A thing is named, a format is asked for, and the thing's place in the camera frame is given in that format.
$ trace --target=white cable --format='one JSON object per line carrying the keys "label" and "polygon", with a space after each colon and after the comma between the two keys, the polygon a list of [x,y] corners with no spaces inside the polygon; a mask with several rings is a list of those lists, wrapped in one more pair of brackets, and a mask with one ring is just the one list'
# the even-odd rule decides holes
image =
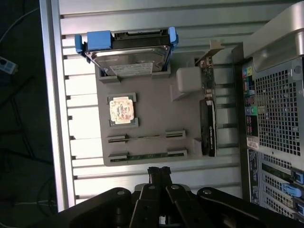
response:
{"label": "white cable", "polygon": [[29,15],[29,14],[31,14],[31,13],[33,13],[33,12],[35,12],[36,10],[38,10],[39,8],[36,8],[36,9],[33,9],[32,11],[30,11],[30,12],[28,12],[28,13],[26,13],[26,14],[24,14],[22,17],[20,17],[20,18],[18,18],[6,31],[5,31],[5,33],[3,34],[3,36],[1,37],[1,39],[0,39],[0,43],[2,42],[2,40],[4,39],[4,37],[6,36],[6,34],[20,21],[20,20],[22,20],[24,17],[26,17],[27,15]]}
{"label": "white cable", "polygon": [[19,227],[9,227],[7,225],[4,225],[3,223],[0,222],[0,225],[3,226],[4,228],[19,228]]}

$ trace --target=white connector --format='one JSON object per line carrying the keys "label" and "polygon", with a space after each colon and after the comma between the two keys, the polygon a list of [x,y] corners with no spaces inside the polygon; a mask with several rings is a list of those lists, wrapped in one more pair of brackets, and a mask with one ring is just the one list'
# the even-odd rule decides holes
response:
{"label": "white connector", "polygon": [[18,71],[18,65],[3,57],[0,57],[0,70],[13,75]]}

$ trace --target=hard drive label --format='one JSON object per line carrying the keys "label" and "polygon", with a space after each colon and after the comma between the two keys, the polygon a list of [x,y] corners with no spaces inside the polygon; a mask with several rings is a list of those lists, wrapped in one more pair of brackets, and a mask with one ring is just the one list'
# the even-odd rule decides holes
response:
{"label": "hard drive label", "polygon": [[110,66],[117,76],[150,75],[153,70],[153,63],[140,63],[120,66]]}

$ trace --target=screw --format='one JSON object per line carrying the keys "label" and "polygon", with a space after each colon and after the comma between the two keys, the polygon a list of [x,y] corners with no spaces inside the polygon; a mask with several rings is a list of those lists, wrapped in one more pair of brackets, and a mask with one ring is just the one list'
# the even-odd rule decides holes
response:
{"label": "screw", "polygon": [[212,191],[210,191],[209,189],[203,190],[203,193],[206,195],[210,195],[212,193]]}

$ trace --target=ventilation grille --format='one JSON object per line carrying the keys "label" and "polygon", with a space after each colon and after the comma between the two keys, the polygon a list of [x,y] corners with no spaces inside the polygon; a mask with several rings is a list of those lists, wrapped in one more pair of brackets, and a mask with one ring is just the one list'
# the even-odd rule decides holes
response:
{"label": "ventilation grille", "polygon": [[278,192],[272,190],[271,188],[269,188],[269,187],[267,187],[267,186],[265,186],[264,191],[265,191],[268,195],[270,195],[270,196],[272,196],[273,198],[275,198],[277,201],[283,203],[284,205],[286,205],[286,206],[288,206],[288,207],[290,207],[290,208],[293,207],[293,202],[292,202],[290,199],[288,199],[288,198],[286,198],[285,196],[283,196],[282,194],[280,194],[280,193],[278,193]]}
{"label": "ventilation grille", "polygon": [[273,164],[279,165],[279,166],[287,168],[287,169],[290,169],[290,167],[291,167],[290,162],[283,161],[281,159],[275,158],[275,157],[270,156],[270,155],[263,154],[263,159],[265,161],[271,162]]}
{"label": "ventilation grille", "polygon": [[287,217],[290,218],[294,218],[294,216],[292,215],[292,213],[290,213],[289,211],[287,211],[286,209],[282,208],[280,205],[278,205],[276,202],[274,202],[272,199],[268,198],[268,197],[264,197],[264,202],[266,204],[268,204],[269,206],[271,206],[274,210],[276,210],[278,213],[285,215]]}
{"label": "ventilation grille", "polygon": [[263,175],[263,181],[265,181],[266,183],[270,184],[271,186],[275,187],[276,189],[281,190],[281,182],[267,176],[267,175]]}
{"label": "ventilation grille", "polygon": [[300,154],[295,83],[287,70],[255,81],[260,145]]}

